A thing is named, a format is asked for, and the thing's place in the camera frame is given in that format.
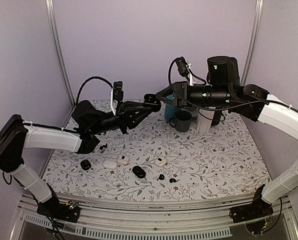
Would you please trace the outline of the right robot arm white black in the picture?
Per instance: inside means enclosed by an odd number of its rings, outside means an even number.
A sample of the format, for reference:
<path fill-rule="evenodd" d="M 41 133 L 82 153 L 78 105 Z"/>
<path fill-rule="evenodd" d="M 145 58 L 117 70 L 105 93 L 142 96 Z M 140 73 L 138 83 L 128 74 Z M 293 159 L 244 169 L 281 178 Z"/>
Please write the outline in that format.
<path fill-rule="evenodd" d="M 173 61 L 186 81 L 170 82 L 156 98 L 176 108 L 234 112 L 254 122 L 272 126 L 298 140 L 298 110 L 285 104 L 269 91 L 254 85 L 241 86 L 236 58 L 213 56 L 207 59 L 204 84 L 195 84 L 195 74 L 183 57 Z M 248 206 L 251 218 L 258 218 L 280 197 L 298 187 L 298 160 L 273 181 L 260 187 Z"/>

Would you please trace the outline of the black earbud charging case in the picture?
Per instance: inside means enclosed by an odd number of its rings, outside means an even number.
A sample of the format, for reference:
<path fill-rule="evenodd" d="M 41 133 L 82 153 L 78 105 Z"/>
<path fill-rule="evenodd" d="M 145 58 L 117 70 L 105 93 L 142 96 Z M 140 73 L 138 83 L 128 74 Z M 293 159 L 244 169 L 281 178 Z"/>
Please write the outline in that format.
<path fill-rule="evenodd" d="M 153 93 L 147 93 L 144 95 L 144 106 L 151 107 L 153 112 L 158 112 L 161 110 L 161 102 L 156 98 Z"/>

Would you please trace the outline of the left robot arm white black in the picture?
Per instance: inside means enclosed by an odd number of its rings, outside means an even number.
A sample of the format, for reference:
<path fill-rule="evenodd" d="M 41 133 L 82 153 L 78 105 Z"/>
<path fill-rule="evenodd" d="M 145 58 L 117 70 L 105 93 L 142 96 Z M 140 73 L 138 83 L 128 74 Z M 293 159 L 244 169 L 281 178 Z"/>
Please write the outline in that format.
<path fill-rule="evenodd" d="M 78 124 L 74 130 L 26 122 L 15 114 L 0 131 L 0 170 L 16 179 L 52 217 L 59 217 L 63 213 L 62 204 L 51 187 L 25 163 L 23 150 L 39 148 L 89 154 L 99 144 L 99 134 L 116 129 L 126 134 L 128 129 L 135 128 L 160 109 L 158 100 L 120 101 L 110 112 L 104 112 L 84 100 L 72 113 Z"/>

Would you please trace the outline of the cream earbud case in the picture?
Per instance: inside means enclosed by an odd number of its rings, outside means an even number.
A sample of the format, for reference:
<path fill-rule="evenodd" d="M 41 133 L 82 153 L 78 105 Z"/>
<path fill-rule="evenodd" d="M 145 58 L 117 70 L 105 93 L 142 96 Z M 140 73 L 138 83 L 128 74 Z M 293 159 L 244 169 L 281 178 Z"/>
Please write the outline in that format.
<path fill-rule="evenodd" d="M 167 164 L 167 159 L 164 157 L 159 157 L 155 160 L 155 165 L 159 168 L 165 166 Z"/>

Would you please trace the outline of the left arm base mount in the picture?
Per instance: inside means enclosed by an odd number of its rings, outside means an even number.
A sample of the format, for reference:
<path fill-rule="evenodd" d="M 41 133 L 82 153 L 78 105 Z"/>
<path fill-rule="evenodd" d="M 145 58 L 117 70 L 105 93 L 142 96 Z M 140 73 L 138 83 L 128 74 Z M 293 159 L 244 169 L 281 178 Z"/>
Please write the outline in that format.
<path fill-rule="evenodd" d="M 59 202 L 39 203 L 37 209 L 37 213 L 40 215 L 71 223 L 78 222 L 80 212 L 81 208 L 78 206 L 71 207 L 70 204 Z"/>

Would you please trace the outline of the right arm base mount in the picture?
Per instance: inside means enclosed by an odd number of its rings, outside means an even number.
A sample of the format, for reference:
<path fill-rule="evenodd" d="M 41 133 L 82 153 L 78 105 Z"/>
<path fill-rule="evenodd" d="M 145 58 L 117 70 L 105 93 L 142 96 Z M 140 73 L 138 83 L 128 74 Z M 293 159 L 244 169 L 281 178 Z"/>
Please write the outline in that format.
<path fill-rule="evenodd" d="M 273 214 L 272 204 L 268 204 L 261 199 L 264 186 L 263 184 L 256 190 L 251 203 L 235 206 L 230 209 L 229 216 L 233 219 L 234 223 L 249 221 Z"/>

